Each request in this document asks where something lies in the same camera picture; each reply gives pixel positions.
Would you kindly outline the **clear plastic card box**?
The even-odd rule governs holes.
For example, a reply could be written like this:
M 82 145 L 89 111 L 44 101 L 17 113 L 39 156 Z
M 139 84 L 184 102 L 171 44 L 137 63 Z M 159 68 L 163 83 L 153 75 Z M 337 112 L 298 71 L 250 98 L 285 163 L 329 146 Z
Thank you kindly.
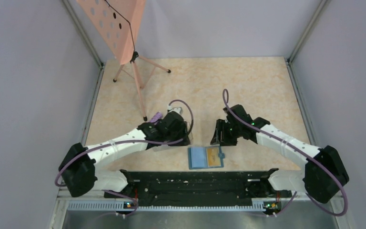
M 191 144 L 192 139 L 193 139 L 192 133 L 189 133 L 191 123 L 187 122 L 187 121 L 184 121 L 183 123 L 185 125 L 183 141 L 181 141 L 179 143 L 176 143 L 176 144 L 173 144 L 173 145 L 156 146 L 156 147 L 152 148 L 154 150 L 154 152 L 169 150 L 169 149 L 173 149 L 173 148 L 177 148 L 177 147 L 189 146 Z

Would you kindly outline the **blue leather card holder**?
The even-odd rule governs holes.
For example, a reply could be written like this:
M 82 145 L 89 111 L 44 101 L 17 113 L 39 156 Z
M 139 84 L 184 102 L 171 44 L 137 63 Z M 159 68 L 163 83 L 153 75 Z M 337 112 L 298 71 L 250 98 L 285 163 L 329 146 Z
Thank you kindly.
M 187 152 L 190 170 L 224 167 L 225 154 L 220 146 L 192 146 Z

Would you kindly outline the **gold credit card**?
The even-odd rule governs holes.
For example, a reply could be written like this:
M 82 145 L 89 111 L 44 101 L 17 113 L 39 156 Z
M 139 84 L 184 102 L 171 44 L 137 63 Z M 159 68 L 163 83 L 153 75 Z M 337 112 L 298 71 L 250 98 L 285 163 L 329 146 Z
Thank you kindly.
M 220 158 L 220 148 L 218 147 L 207 148 L 206 159 L 208 167 L 221 167 L 223 165 Z

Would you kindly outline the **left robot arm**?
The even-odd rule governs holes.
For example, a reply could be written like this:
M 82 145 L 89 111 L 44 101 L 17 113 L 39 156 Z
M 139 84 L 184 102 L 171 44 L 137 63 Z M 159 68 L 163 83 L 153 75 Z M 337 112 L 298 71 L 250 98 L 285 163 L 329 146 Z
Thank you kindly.
M 189 143 L 187 122 L 177 111 L 170 111 L 155 124 L 142 123 L 106 142 L 91 146 L 72 145 L 59 166 L 59 173 L 73 198 L 91 190 L 109 190 L 128 197 L 133 193 L 133 183 L 120 170 L 106 170 L 109 164 L 154 147 L 187 146 Z

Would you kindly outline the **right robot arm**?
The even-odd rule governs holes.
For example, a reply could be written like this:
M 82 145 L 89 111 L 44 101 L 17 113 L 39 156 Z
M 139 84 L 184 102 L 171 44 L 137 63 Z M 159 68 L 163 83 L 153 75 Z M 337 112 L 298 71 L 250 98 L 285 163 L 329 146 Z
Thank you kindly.
M 291 160 L 299 170 L 270 169 L 260 184 L 261 192 L 272 197 L 278 191 L 307 194 L 327 203 L 336 194 L 345 195 L 349 176 L 338 151 L 332 146 L 318 147 L 302 142 L 279 130 L 261 117 L 252 119 L 242 105 L 224 108 L 225 119 L 217 119 L 212 145 L 235 146 L 238 139 L 251 140 Z

